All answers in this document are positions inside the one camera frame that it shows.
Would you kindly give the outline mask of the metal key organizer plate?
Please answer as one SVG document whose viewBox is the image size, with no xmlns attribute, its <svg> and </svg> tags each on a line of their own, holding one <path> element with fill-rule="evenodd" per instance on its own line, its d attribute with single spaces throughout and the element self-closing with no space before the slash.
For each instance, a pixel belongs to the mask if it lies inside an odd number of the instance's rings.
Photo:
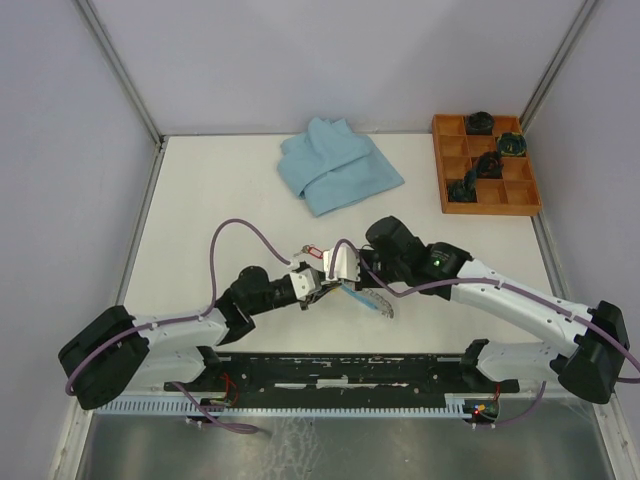
<svg viewBox="0 0 640 480">
<path fill-rule="evenodd" d="M 395 312 L 391 303 L 386 300 L 381 294 L 374 292 L 372 289 L 357 290 L 352 283 L 343 283 L 341 290 L 344 291 L 351 298 L 360 302 L 367 308 L 376 311 L 380 315 L 388 319 L 395 317 Z"/>
</svg>

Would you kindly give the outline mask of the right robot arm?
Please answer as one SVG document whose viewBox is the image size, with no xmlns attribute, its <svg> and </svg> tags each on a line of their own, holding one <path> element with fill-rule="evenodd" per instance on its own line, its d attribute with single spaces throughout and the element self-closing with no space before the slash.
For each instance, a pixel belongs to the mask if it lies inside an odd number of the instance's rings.
<svg viewBox="0 0 640 480">
<path fill-rule="evenodd" d="M 497 273 L 467 251 L 446 242 L 424 244 L 396 217 L 366 232 L 368 245 L 352 252 L 365 288 L 390 289 L 397 297 L 420 293 L 474 307 L 535 337 L 533 343 L 477 339 L 458 368 L 467 389 L 481 391 L 506 380 L 556 381 L 594 404 L 609 402 L 629 361 L 629 337 L 621 309 L 607 301 L 590 307 L 544 294 Z"/>
</svg>

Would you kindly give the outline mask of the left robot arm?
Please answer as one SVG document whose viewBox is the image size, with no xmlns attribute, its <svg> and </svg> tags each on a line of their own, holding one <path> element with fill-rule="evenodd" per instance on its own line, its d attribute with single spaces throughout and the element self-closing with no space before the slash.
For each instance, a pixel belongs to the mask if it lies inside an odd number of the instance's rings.
<svg viewBox="0 0 640 480">
<path fill-rule="evenodd" d="M 202 312 L 143 317 L 122 305 L 109 307 L 60 350 L 65 391 L 93 410 L 137 385 L 178 381 L 212 389 L 221 366 L 202 348 L 236 342 L 254 329 L 254 316 L 294 304 L 306 307 L 346 279 L 341 271 L 303 263 L 272 280 L 263 268 L 249 266 Z"/>
</svg>

